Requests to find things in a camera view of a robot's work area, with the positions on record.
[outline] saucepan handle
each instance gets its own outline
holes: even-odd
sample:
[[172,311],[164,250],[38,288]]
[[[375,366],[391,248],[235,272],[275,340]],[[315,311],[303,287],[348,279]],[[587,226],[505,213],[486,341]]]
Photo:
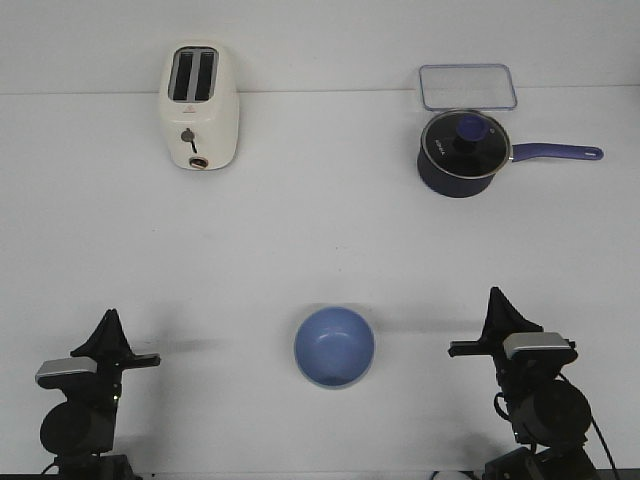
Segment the saucepan handle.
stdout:
[[576,160],[600,160],[604,152],[598,147],[561,145],[557,143],[521,143],[513,146],[513,161],[536,157],[573,158]]

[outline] blue bowl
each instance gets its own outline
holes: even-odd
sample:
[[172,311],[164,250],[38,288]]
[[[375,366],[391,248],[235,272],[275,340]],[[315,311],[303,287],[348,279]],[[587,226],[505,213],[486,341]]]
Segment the blue bowl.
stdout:
[[373,332],[356,312],[327,307],[307,318],[296,335],[300,371],[326,387],[342,387],[366,373],[373,359]]

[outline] white toaster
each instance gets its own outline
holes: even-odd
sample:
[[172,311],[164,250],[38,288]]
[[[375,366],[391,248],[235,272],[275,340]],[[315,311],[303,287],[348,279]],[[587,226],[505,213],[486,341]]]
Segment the white toaster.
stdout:
[[159,93],[162,129],[182,168],[214,170],[236,152],[240,102],[231,60],[210,41],[189,41],[169,53]]

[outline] navy blue saucepan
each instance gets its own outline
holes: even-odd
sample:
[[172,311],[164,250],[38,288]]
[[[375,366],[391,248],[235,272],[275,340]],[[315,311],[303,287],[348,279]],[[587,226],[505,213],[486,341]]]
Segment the navy blue saucepan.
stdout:
[[489,186],[510,160],[535,157],[600,160],[601,149],[553,143],[511,145],[504,128],[474,110],[451,110],[435,116],[422,132],[418,172],[442,195],[471,197]]

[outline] lid knob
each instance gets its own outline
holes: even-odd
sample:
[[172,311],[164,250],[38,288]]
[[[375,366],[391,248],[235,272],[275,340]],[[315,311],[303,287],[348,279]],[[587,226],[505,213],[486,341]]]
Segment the lid knob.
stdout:
[[489,132],[489,123],[480,115],[468,113],[458,121],[456,133],[467,142],[479,142]]

